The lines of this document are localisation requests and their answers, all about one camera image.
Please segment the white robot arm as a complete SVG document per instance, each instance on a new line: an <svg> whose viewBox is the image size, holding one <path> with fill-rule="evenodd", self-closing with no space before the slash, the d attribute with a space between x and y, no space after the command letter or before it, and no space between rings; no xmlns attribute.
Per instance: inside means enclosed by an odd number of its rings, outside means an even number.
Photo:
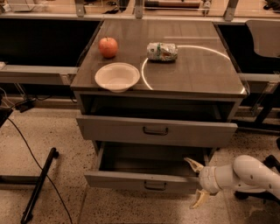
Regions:
<svg viewBox="0 0 280 224"><path fill-rule="evenodd" d="M254 157L241 155L223 166L204 166L189 157L184 160L199 174L201 186L201 190L196 190L191 209L200 207L211 194L224 189L239 193L268 193L272 199L280 200L280 175Z"/></svg>

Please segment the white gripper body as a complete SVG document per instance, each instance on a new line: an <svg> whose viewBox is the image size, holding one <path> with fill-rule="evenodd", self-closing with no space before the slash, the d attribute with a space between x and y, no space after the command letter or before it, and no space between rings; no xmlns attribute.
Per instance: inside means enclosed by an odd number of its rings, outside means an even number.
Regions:
<svg viewBox="0 0 280 224"><path fill-rule="evenodd" d="M205 166L199 173L199 183L208 193L218 193L221 190L221 168Z"/></svg>

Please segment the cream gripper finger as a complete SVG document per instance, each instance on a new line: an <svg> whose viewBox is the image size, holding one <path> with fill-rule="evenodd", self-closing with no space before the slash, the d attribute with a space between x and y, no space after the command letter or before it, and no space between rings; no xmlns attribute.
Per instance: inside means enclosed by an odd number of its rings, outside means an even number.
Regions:
<svg viewBox="0 0 280 224"><path fill-rule="evenodd" d="M196 173L200 173L204 168L202 164L189 157L185 157L184 160L191 166L192 170Z"/></svg>
<svg viewBox="0 0 280 224"><path fill-rule="evenodd" d="M195 193L195 201L190 205L191 209L202 206L210 197L210 193L205 189L197 190Z"/></svg>

